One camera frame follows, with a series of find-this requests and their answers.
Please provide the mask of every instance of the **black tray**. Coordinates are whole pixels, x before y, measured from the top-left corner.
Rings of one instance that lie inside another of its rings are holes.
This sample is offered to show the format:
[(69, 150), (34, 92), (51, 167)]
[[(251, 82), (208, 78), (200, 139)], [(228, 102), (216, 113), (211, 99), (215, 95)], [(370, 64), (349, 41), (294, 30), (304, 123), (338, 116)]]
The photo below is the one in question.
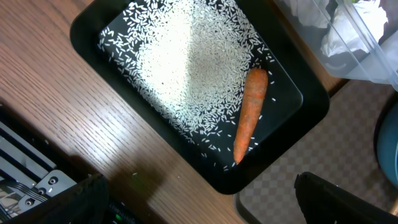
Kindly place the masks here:
[[(269, 86), (263, 107), (263, 118), (254, 137), (258, 147), (242, 163), (227, 172), (223, 162), (232, 152), (201, 155), (201, 150), (188, 144), (159, 114), (142, 99), (120, 75), (116, 67), (97, 51), (98, 34), (127, 7), (129, 1), (95, 0), (73, 22), (70, 31), (75, 50), (217, 191), (234, 194), (271, 165), (321, 119), (329, 107), (329, 97), (297, 52), (279, 21), (263, 0), (237, 0), (241, 9), (270, 48), (276, 62), (266, 65), (278, 85)], [(230, 143), (235, 129), (231, 128)]]

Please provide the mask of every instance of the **orange carrot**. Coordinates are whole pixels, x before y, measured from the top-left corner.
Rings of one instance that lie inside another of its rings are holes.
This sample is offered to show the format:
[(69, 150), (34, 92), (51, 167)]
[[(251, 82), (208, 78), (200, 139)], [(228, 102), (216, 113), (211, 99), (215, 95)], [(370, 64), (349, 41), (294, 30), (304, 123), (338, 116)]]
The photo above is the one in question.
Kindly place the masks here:
[(267, 86), (268, 74), (265, 70), (254, 68), (249, 71), (244, 84), (242, 110), (234, 145), (234, 159), (237, 164), (242, 161), (249, 147), (251, 136), (261, 114)]

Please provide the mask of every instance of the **tray rim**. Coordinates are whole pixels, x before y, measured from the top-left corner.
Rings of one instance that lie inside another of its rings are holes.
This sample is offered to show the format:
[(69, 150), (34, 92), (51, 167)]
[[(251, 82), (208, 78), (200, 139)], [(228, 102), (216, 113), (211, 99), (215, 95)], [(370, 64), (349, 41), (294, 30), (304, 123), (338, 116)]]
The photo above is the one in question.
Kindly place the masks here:
[[(106, 74), (111, 72), (103, 64), (103, 59), (95, 51), (95, 36), (104, 29), (121, 11), (130, 3), (128, 0), (94, 0), (83, 12), (72, 22), (70, 28), (70, 39), (76, 52), (89, 64), (98, 75), (103, 78), (117, 94), (128, 103), (170, 146), (177, 151), (214, 189), (222, 194), (235, 194), (242, 190), (248, 183), (254, 180), (262, 171), (269, 167), (277, 158), (287, 151), (294, 143), (302, 138), (310, 129), (320, 122), (329, 110), (329, 96), (311, 71), (303, 57), (292, 43), (290, 37), (283, 29), (271, 11), (269, 3), (262, 0), (237, 0), (237, 4), (245, 12), (248, 19), (257, 29), (260, 35), (270, 30), (277, 35), (261, 35), (270, 49), (285, 49), (272, 52), (279, 61), (281, 67), (296, 85), (302, 94), (302, 105), (277, 131), (272, 133), (265, 141), (260, 142), (260, 149), (278, 148), (278, 151), (257, 150), (256, 153), (248, 154), (248, 159), (240, 163), (240, 168), (234, 172), (223, 174), (222, 172), (209, 172), (198, 158), (188, 153), (186, 148), (190, 147), (185, 141), (176, 141), (169, 131), (165, 122), (149, 119), (154, 117), (150, 108), (140, 106), (142, 100), (132, 88), (126, 88), (127, 83), (122, 78)], [(262, 26), (261, 21), (273, 21), (270, 25)]]

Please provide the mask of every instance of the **blue bowl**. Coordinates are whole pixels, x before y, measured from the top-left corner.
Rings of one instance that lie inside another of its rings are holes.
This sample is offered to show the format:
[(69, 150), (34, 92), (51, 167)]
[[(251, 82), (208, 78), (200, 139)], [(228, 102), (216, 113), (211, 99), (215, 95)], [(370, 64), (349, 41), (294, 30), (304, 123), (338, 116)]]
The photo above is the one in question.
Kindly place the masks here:
[(377, 140), (377, 156), (381, 169), (398, 188), (398, 103), (388, 112), (381, 124)]

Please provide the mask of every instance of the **gray mat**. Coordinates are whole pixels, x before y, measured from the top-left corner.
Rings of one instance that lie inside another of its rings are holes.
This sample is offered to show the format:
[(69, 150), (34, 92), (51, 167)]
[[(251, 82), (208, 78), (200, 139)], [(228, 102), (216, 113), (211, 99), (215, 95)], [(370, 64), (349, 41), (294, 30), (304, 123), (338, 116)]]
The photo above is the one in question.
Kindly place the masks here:
[(332, 99), (326, 118), (237, 194), (261, 223), (305, 224), (293, 188), (297, 174), (309, 171), (383, 209), (398, 191), (378, 168), (374, 128), (386, 101), (388, 85), (350, 81)]

